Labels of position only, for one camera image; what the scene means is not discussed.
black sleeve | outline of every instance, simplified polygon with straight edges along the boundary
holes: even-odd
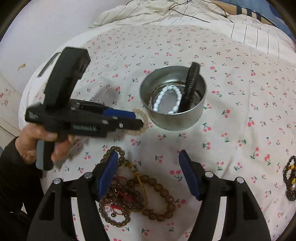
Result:
[[[42,172],[35,163],[24,163],[15,147],[15,139],[5,147],[0,157],[0,206],[8,212],[15,212],[24,204],[28,216],[33,218],[43,198]]]

cherry print tablecloth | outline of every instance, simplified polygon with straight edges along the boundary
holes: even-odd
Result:
[[[145,76],[161,66],[189,66],[196,61],[208,86],[204,112],[183,131],[166,131],[150,121],[141,136],[117,131],[106,139],[80,138],[66,162],[45,174],[45,190],[56,177],[66,181],[91,171],[107,149],[118,145],[140,174],[156,178],[170,191],[177,209],[163,223],[136,213],[120,229],[104,223],[110,240],[187,240],[201,203],[190,194],[178,165],[178,152],[185,149],[192,160],[221,178],[243,177],[262,209],[272,240],[278,238],[296,209],[285,197],[282,180],[283,167],[295,154],[292,66],[197,26],[126,25],[92,38],[84,47],[91,63],[72,98],[145,111],[139,98]],[[36,99],[43,97],[41,88]],[[132,177],[126,169],[119,175]],[[163,212],[164,201],[149,188],[147,192],[149,207]],[[78,238],[84,240],[75,200],[73,219]]]

metal tin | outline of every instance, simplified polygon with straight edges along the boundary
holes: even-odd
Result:
[[[161,102],[162,106],[159,107],[159,112],[153,111],[154,101],[165,86],[176,85],[181,93],[184,91],[188,70],[189,68],[184,66],[164,66],[147,75],[140,85],[140,99],[151,120],[162,129],[178,131],[189,128],[202,115],[207,92],[207,85],[203,77],[197,83],[194,103],[190,110],[166,114],[168,110],[172,110],[177,101],[177,96],[174,93],[168,93],[166,100],[163,98]]]

silver rivet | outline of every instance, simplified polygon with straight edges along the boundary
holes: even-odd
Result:
[[[211,178],[211,177],[214,176],[214,174],[212,172],[206,172],[205,176],[208,177],[208,178]]]
[[[91,172],[87,172],[86,174],[84,174],[84,177],[85,177],[86,179],[89,179],[89,178],[92,177],[92,173],[91,173]]]
[[[244,179],[242,177],[238,177],[237,178],[237,182],[240,183],[240,184],[242,184],[242,183],[244,183]]]
[[[61,183],[61,179],[58,177],[58,178],[56,178],[56,179],[54,179],[54,184],[59,184],[59,183]]]

blue fabric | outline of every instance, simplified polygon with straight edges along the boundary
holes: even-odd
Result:
[[[281,20],[281,15],[266,0],[219,0],[235,6],[251,9],[270,20],[276,27],[282,30],[292,40],[295,40],[292,32],[287,25]]]

